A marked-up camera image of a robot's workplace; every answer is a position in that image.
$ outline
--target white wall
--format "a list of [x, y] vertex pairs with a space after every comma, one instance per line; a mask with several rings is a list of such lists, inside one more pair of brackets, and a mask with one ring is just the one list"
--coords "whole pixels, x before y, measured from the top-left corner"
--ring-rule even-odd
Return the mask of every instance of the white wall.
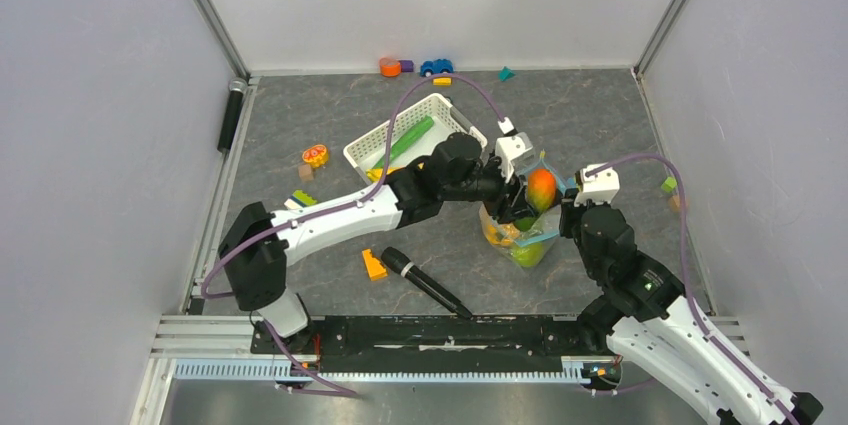
[[631, 66], [670, 0], [212, 0], [252, 70]]
[[646, 75], [719, 307], [826, 425], [848, 415], [846, 23], [848, 0], [691, 0]]
[[126, 423], [231, 71], [192, 0], [0, 0], [0, 32], [0, 422]]

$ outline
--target black microphone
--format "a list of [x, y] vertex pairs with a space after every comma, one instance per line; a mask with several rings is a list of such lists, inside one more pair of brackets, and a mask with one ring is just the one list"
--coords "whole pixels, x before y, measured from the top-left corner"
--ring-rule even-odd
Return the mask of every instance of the black microphone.
[[462, 318], [471, 319], [471, 311], [462, 305], [462, 302], [454, 296], [454, 294], [445, 290], [444, 287], [436, 283], [420, 268], [412, 263], [412, 260], [404, 255], [400, 250], [388, 247], [383, 250], [380, 255], [380, 261], [391, 271], [397, 273], [401, 277], [412, 282], [416, 287], [429, 295], [433, 300], [439, 302], [443, 307], [447, 308], [451, 313], [455, 313]]

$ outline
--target gray mat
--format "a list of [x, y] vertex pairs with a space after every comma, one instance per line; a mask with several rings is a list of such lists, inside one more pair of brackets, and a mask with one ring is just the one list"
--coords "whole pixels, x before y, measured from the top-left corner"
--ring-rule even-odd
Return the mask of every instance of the gray mat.
[[[519, 130], [527, 132], [546, 161], [562, 175], [590, 163], [636, 151], [656, 151], [651, 124], [627, 70], [523, 71], [500, 82], [496, 72], [465, 76], [492, 93]], [[227, 214], [227, 228], [241, 208], [262, 201], [283, 208], [295, 189], [319, 201], [361, 189], [365, 183], [342, 149], [388, 118], [400, 96], [418, 77], [405, 74], [321, 75], [263, 78], [254, 103]], [[464, 84], [426, 85], [407, 105], [429, 93], [448, 95], [488, 138], [498, 136], [494, 115]], [[300, 154], [323, 143], [330, 163], [316, 180], [302, 183]], [[636, 229], [640, 248], [679, 275], [678, 220], [660, 190], [661, 165], [641, 163], [618, 169], [619, 207]], [[390, 275], [371, 282], [361, 252], [386, 246], [405, 252], [474, 313], [579, 313], [599, 295], [586, 278], [577, 250], [559, 240], [534, 269], [521, 269], [495, 251], [480, 230], [479, 204], [445, 204], [429, 221], [387, 233], [358, 237], [321, 250], [288, 269], [288, 286], [300, 293], [312, 314], [379, 315], [446, 313], [406, 280]], [[695, 284], [702, 295], [700, 280]], [[223, 290], [223, 274], [212, 290]], [[207, 315], [240, 313], [232, 299], [206, 304]]]

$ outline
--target orange block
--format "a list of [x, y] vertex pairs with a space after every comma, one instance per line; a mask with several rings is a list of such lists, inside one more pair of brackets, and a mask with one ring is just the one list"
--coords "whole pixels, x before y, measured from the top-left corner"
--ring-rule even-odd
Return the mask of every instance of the orange block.
[[372, 252], [370, 248], [366, 248], [362, 251], [362, 259], [365, 260], [365, 270], [368, 271], [368, 277], [371, 278], [371, 281], [389, 276], [389, 272], [386, 270], [386, 267], [380, 263], [379, 258], [374, 256], [374, 252]]
[[300, 175], [300, 179], [304, 182], [311, 182], [315, 179], [315, 175], [312, 173], [312, 167], [307, 163], [303, 163], [297, 167], [297, 174]]
[[380, 59], [380, 74], [384, 77], [397, 77], [400, 75], [401, 67], [400, 62], [395, 60], [394, 58], [381, 58]]
[[668, 199], [668, 206], [675, 213], [680, 213], [680, 195], [675, 195]]

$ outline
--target white basket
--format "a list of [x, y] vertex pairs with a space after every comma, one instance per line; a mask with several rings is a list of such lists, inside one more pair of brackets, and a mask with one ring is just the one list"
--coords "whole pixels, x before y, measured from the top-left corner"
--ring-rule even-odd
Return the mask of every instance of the white basket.
[[[468, 133], [480, 142], [483, 149], [486, 148], [488, 143], [486, 137], [471, 125], [471, 122], [459, 113], [441, 93], [433, 93], [400, 112], [397, 120], [395, 120], [392, 139], [397, 141], [407, 130], [427, 116], [433, 117], [433, 127], [408, 150], [392, 160], [392, 168], [406, 166], [422, 155], [430, 155], [437, 144], [454, 132]], [[365, 172], [374, 168], [374, 165], [386, 152], [386, 129], [388, 127], [389, 121], [386, 120], [379, 127], [357, 138], [344, 148], [345, 158], [350, 166], [365, 180], [365, 183], [371, 183]]]

